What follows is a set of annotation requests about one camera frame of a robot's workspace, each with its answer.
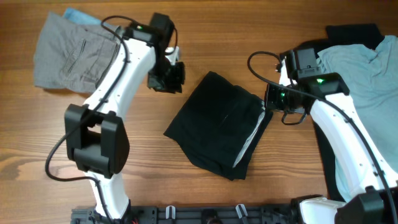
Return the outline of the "black shorts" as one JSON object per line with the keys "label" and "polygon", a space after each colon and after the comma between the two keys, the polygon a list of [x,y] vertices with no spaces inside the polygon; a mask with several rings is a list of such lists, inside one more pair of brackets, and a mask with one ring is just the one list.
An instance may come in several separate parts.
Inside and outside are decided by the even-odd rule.
{"label": "black shorts", "polygon": [[165,131],[189,161],[226,179],[245,179],[273,114],[264,100],[208,72]]}

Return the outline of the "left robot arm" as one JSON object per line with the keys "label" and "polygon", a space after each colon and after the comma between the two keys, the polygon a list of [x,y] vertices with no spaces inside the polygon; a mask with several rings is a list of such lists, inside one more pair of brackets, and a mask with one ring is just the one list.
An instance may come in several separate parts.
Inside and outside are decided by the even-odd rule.
{"label": "left robot arm", "polygon": [[73,210],[72,223],[133,222],[121,175],[130,151],[124,120],[144,79],[155,91],[182,92],[184,64],[179,48],[169,47],[177,36],[174,23],[164,14],[153,14],[148,25],[131,21],[99,87],[82,106],[67,108],[67,156],[90,181],[96,200],[93,208]]}

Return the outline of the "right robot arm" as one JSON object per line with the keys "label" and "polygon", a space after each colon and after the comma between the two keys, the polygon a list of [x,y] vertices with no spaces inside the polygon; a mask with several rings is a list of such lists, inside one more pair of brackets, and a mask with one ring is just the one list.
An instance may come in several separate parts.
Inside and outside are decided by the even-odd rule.
{"label": "right robot arm", "polygon": [[302,223],[397,223],[397,173],[381,156],[362,124],[349,88],[338,73],[322,73],[313,49],[282,54],[279,86],[267,87],[266,106],[285,114],[303,109],[324,135],[339,163],[348,194],[298,204]]}

